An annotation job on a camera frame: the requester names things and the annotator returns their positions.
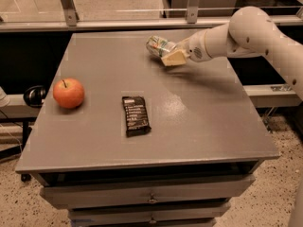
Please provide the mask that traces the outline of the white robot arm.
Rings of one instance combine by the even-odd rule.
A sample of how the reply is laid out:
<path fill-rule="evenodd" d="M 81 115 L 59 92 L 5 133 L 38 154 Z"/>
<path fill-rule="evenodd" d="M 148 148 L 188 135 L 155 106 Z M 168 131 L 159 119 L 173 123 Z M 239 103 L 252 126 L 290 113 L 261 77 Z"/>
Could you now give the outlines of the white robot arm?
<path fill-rule="evenodd" d="M 178 42 L 164 62 L 255 55 L 267 60 L 295 93 L 303 96 L 302 44 L 284 35 L 266 12 L 255 7 L 239 9 L 226 24 L 200 30 Z M 280 158 L 260 166 L 252 187 L 232 200 L 231 209 L 214 227 L 303 227 L 302 135 L 285 116 L 274 117 L 270 125 Z"/>

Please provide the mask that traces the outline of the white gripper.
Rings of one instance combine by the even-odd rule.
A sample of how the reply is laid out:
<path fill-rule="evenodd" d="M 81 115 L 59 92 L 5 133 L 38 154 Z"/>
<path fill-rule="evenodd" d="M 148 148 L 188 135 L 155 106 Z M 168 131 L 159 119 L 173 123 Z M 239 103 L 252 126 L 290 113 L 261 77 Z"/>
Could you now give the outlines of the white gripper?
<path fill-rule="evenodd" d="M 177 43 L 177 49 L 164 56 L 162 63 L 165 66 L 184 65 L 187 63 L 187 58 L 195 62 L 210 61 L 211 56 L 208 54 L 205 45 L 206 33 L 207 29 L 200 30 Z"/>

